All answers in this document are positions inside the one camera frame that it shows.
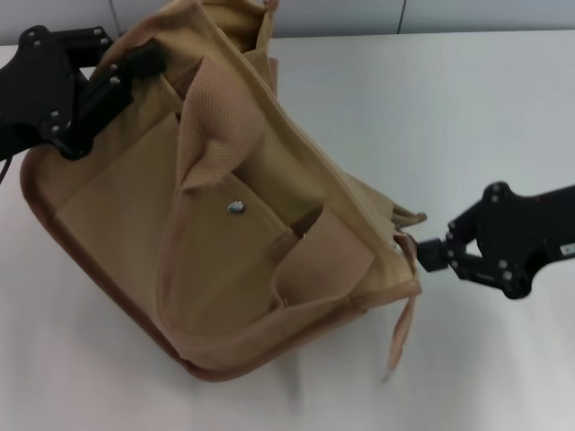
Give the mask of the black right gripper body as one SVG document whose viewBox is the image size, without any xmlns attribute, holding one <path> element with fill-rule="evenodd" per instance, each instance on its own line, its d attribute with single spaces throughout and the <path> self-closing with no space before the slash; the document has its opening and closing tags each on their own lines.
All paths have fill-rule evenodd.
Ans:
<svg viewBox="0 0 575 431">
<path fill-rule="evenodd" d="M 498 288 L 509 299 L 524 298 L 538 271 L 574 257 L 574 188 L 529 197 L 493 183 L 482 195 L 477 233 Z"/>
</svg>

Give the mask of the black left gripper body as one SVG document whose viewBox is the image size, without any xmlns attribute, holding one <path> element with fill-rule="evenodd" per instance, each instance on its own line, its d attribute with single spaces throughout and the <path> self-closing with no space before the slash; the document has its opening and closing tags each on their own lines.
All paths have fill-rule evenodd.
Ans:
<svg viewBox="0 0 575 431">
<path fill-rule="evenodd" d="M 68 160 L 92 145 L 67 145 L 66 131 L 85 77 L 43 25 L 25 30 L 10 61 L 1 68 L 1 159 L 37 145 L 52 145 Z"/>
</svg>

